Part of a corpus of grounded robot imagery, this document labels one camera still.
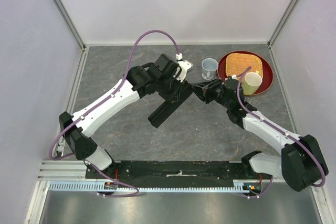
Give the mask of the black zippered tool case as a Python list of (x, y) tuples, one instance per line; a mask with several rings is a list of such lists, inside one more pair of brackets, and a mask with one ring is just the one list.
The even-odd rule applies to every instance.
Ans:
[(158, 128), (176, 109), (178, 109), (193, 93), (192, 86), (187, 82), (177, 92), (175, 101), (164, 101), (150, 116), (148, 120)]

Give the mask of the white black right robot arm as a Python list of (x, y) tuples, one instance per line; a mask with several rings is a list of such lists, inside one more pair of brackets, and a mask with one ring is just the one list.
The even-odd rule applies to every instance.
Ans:
[(295, 191), (325, 184), (329, 170), (316, 138), (309, 134), (300, 136), (266, 118), (245, 101), (238, 80), (215, 79), (194, 83), (192, 89), (206, 104), (215, 101), (222, 105), (234, 124), (257, 135), (278, 153), (272, 156), (254, 151), (246, 155), (246, 162), (240, 166), (245, 178), (254, 178), (258, 173), (272, 175), (284, 179)]

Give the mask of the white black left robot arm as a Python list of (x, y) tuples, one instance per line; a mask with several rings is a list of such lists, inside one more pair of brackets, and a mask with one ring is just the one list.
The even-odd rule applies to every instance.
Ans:
[(97, 167), (103, 178), (115, 173), (112, 157), (100, 147), (92, 136), (108, 119), (126, 106), (146, 95), (157, 93), (164, 102), (148, 117), (158, 128), (192, 94), (186, 81), (193, 64), (187, 60), (173, 60), (162, 54), (156, 62), (130, 68), (126, 78), (84, 109), (59, 116), (63, 137), (77, 160), (87, 160)]

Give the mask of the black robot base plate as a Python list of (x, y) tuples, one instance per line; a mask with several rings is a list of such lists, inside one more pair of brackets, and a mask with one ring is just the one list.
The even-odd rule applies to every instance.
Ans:
[(230, 186), (235, 180), (270, 179), (242, 162), (230, 161), (120, 161), (102, 171), (131, 186)]

